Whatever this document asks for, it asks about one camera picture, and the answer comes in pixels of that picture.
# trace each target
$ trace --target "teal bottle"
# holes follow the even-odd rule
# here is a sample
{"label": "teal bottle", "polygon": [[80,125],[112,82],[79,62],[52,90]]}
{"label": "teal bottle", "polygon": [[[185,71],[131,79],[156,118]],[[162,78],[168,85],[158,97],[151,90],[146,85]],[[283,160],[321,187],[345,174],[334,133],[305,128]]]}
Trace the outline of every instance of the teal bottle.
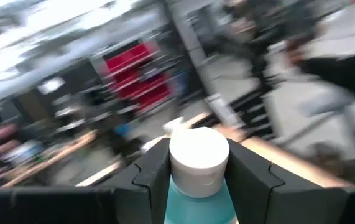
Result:
{"label": "teal bottle", "polygon": [[236,224],[225,181],[214,195],[192,198],[181,193],[170,178],[165,224]]}

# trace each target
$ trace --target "workbench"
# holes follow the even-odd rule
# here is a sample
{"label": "workbench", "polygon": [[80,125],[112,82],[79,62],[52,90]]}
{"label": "workbench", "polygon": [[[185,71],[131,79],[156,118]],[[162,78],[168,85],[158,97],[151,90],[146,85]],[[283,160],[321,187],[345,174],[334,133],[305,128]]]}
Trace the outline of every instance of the workbench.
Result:
{"label": "workbench", "polygon": [[96,132],[90,131],[86,134],[83,134],[76,140],[69,142],[63,146],[54,156],[48,160],[36,164],[26,164],[18,166],[10,171],[7,171],[1,177],[12,177],[12,179],[4,184],[2,187],[14,187],[20,184],[21,182],[37,175],[39,172],[42,172],[46,168],[58,163],[67,156],[73,154],[74,152],[83,149],[89,143],[93,142],[96,139]]}
{"label": "workbench", "polygon": [[[192,125],[204,119],[208,116],[208,113],[202,113],[194,118],[188,120],[185,123],[186,128],[190,128]],[[262,156],[263,158],[271,161],[272,163],[290,171],[293,174],[296,174],[314,184],[317,184],[321,187],[349,187],[352,186],[351,183],[339,179],[332,174],[327,173],[321,168],[314,166],[313,164],[290,154],[283,149],[272,145],[271,143],[257,138],[251,137],[248,139],[244,139],[244,133],[239,132],[237,130],[229,129],[222,127],[221,125],[217,125],[213,127],[221,132],[226,138],[232,139],[236,142],[240,142],[242,146],[248,148],[249,150],[255,152],[256,154]],[[167,136],[157,137],[146,144],[146,148],[151,148],[155,144],[157,144],[162,138],[166,138]],[[87,181],[82,182],[79,186],[86,186],[87,183],[96,182],[98,179],[104,178],[104,176],[108,176],[110,173],[114,172],[114,169],[117,169],[116,166],[107,167],[97,174],[91,176]]]}

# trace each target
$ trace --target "white bottle cap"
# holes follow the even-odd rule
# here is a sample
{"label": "white bottle cap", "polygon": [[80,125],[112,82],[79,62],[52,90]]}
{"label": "white bottle cap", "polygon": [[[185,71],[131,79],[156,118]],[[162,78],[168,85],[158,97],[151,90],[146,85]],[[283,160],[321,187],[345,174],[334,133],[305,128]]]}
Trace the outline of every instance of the white bottle cap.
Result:
{"label": "white bottle cap", "polygon": [[184,118],[179,117],[174,120],[171,120],[164,124],[162,127],[165,131],[165,133],[169,136],[173,135],[176,133],[178,130],[183,129],[183,123],[184,123]]}
{"label": "white bottle cap", "polygon": [[229,144],[211,128],[179,130],[170,140],[172,178],[190,197],[209,197],[223,184]]}

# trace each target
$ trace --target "bottle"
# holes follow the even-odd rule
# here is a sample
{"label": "bottle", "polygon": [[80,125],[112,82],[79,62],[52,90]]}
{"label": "bottle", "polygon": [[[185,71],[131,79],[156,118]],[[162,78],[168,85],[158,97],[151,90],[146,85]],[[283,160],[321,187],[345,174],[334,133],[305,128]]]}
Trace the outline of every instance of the bottle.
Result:
{"label": "bottle", "polygon": [[224,181],[229,155],[226,138],[211,128],[173,126],[165,224],[235,224],[233,203]]}

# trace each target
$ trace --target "red tool cabinet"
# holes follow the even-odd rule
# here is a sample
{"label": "red tool cabinet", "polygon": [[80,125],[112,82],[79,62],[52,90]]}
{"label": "red tool cabinet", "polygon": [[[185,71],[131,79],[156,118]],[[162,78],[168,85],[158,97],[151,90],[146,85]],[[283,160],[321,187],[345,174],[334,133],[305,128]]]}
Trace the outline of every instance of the red tool cabinet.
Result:
{"label": "red tool cabinet", "polygon": [[140,105],[137,114],[144,114],[166,102],[172,96],[169,76],[158,74],[148,80],[141,78],[140,67],[151,62],[158,52],[152,43],[139,44],[106,61],[104,81],[118,97],[130,99]]}

